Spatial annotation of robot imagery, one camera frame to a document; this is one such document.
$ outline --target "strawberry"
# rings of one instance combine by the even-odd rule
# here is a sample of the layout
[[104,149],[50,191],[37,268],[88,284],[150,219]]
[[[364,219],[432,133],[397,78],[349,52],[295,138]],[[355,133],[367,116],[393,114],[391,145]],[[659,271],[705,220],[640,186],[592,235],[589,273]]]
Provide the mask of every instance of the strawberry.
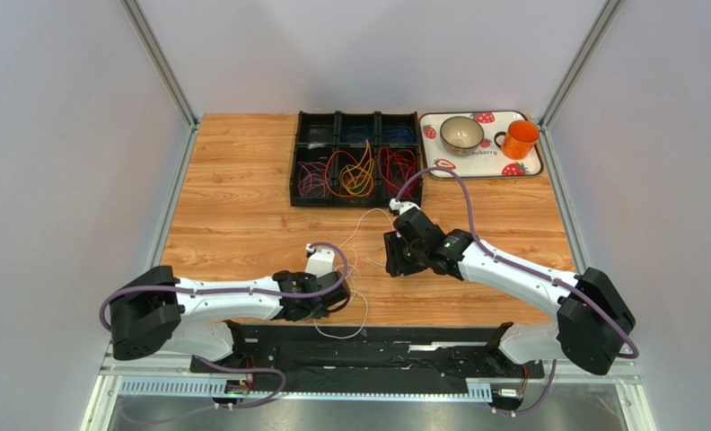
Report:
[[435,136],[437,136],[437,134],[435,133],[435,129],[429,124],[425,124],[424,126],[422,126],[422,133],[427,136],[427,139],[435,139]]
[[478,123],[493,123],[495,120],[493,112],[478,112],[477,114],[473,114],[472,117]]
[[525,175],[526,173],[528,173],[528,170],[525,169],[525,166],[522,163],[510,163],[502,170],[502,175],[505,176]]
[[456,169],[456,165],[446,159],[435,159],[435,162],[433,164],[439,168],[448,168],[452,171]]

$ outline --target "wooden tabletop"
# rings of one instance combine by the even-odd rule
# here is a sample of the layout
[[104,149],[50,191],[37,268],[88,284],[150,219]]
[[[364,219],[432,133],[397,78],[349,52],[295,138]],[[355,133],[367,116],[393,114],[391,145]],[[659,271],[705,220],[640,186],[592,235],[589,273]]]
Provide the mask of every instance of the wooden tabletop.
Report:
[[[297,115],[206,115],[180,193],[162,257],[175,275],[201,280],[244,280],[279,270],[305,269],[305,244],[336,245],[355,230],[368,208],[291,207],[289,178]],[[546,172],[536,177],[468,180],[475,226],[501,250],[541,265],[572,269],[570,250]],[[453,180],[427,176],[422,209],[446,232],[469,230],[464,199]],[[498,326],[547,317],[491,287],[427,270],[390,278],[381,212],[367,215],[347,245],[357,252],[360,277],[351,288],[369,301],[367,324]],[[345,247],[348,260],[355,252]],[[364,304],[354,298],[322,323],[360,323]]]

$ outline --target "bowl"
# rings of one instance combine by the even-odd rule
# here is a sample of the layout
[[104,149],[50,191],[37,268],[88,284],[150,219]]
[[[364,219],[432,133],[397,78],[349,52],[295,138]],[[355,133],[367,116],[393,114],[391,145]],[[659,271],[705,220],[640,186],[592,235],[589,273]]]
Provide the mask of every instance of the bowl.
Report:
[[451,117],[441,125],[441,141],[449,153],[468,155],[483,142],[483,128],[470,117]]

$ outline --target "gray floor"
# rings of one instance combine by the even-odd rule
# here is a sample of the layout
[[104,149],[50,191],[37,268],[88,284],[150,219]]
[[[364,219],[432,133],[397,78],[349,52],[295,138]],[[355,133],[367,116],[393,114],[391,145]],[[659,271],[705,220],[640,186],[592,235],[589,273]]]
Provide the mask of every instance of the gray floor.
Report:
[[[523,406],[540,395],[529,386]],[[139,397],[121,399],[131,418],[154,420],[204,407],[196,398]],[[278,400],[237,411],[209,410],[190,418],[154,427],[112,419],[111,430],[217,431],[402,431],[402,430],[626,430],[613,385],[556,385],[540,409],[520,418],[493,415],[488,406],[453,402]]]

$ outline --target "strawberry print tray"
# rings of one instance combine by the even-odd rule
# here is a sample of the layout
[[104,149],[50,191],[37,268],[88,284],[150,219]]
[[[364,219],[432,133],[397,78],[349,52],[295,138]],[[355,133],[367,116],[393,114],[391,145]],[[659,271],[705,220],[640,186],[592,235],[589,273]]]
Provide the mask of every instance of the strawberry print tray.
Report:
[[[484,141],[472,154],[455,155],[443,148],[441,125],[451,117],[471,117],[483,128]],[[510,123],[517,119],[526,119],[520,112],[513,110],[446,112],[425,114],[419,120],[422,128],[422,153],[425,166],[441,166],[454,170],[462,178],[492,178],[509,176],[539,175],[543,164],[537,146],[522,160],[512,160],[494,143],[497,132],[506,132]],[[436,178],[451,178],[446,172],[430,172]]]

